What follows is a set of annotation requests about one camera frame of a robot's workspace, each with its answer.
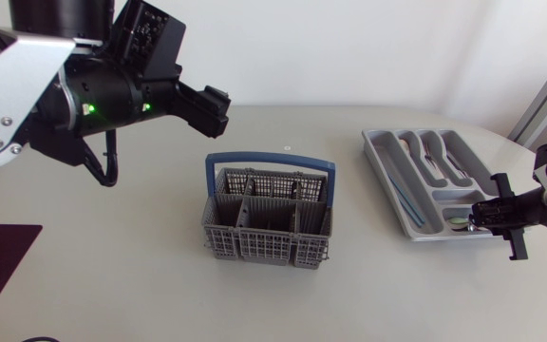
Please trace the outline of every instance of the tabletop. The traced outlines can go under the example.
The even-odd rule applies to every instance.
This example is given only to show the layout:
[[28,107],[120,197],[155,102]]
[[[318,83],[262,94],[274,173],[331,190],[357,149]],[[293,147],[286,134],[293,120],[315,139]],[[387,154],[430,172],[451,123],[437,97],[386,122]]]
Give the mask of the tabletop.
[[[0,167],[0,223],[44,226],[0,295],[0,341],[547,340],[547,229],[525,234],[523,261],[500,237],[409,241],[361,131],[454,129],[516,193],[538,186],[532,152],[401,108],[228,115],[215,140],[178,118],[119,129],[113,188],[28,148]],[[88,141],[104,150],[103,136]],[[330,259],[318,270],[218,260],[204,247],[206,155],[247,150],[336,163]]]

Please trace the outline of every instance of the white table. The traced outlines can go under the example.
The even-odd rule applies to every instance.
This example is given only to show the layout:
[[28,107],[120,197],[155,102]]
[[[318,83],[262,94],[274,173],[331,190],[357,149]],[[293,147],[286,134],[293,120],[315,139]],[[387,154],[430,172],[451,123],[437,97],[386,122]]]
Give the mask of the white table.
[[[233,107],[229,117],[216,140],[176,118],[119,130],[110,189],[28,149],[1,167],[0,223],[44,230],[0,295],[0,341],[547,341],[547,229],[525,235],[526,261],[508,260],[500,237],[409,242],[361,130],[453,128],[516,193],[537,186],[533,153],[397,108]],[[91,139],[96,151],[103,139]],[[336,163],[319,270],[217,260],[203,247],[204,159],[237,150]]]

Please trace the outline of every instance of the cutlery tray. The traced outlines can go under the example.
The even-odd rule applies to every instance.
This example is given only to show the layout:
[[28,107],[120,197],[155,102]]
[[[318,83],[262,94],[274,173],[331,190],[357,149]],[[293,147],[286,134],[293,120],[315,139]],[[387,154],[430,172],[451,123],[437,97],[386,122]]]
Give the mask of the cutlery tray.
[[[368,160],[410,239],[492,237],[489,231],[453,231],[462,227],[447,222],[467,218],[472,204],[498,195],[491,173],[456,131],[364,130],[362,135]],[[403,208],[403,196],[395,185],[421,214],[422,224]]]

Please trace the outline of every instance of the fork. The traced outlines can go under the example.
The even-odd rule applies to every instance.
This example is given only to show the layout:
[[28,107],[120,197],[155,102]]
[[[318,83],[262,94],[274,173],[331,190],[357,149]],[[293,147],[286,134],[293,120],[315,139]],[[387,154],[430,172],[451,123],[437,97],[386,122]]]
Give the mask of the fork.
[[462,175],[462,177],[464,178],[470,178],[470,176],[467,174],[467,172],[465,172],[465,170],[463,170],[459,163],[457,162],[457,160],[455,159],[455,157],[453,157],[453,155],[450,155],[450,154],[446,154],[446,157],[448,158],[448,160],[453,164],[453,166],[455,166],[455,169],[457,171],[459,171],[460,175]]
[[422,145],[424,146],[425,160],[438,173],[439,178],[443,179],[444,178],[443,172],[438,168],[438,165],[436,164],[436,161],[434,161],[434,158],[432,157],[431,153],[429,152],[429,145],[425,141],[422,141]]

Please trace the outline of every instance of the blue handle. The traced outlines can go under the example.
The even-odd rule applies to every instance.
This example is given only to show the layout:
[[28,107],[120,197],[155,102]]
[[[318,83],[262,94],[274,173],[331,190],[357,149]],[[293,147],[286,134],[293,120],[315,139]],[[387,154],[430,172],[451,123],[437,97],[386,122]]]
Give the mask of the blue handle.
[[222,152],[211,153],[206,157],[206,182],[208,183],[208,196],[215,194],[217,180],[215,180],[215,164],[219,162],[273,162],[299,167],[307,167],[324,171],[329,174],[329,189],[327,206],[332,207],[334,197],[334,162],[322,161],[316,158],[288,155],[269,152]]

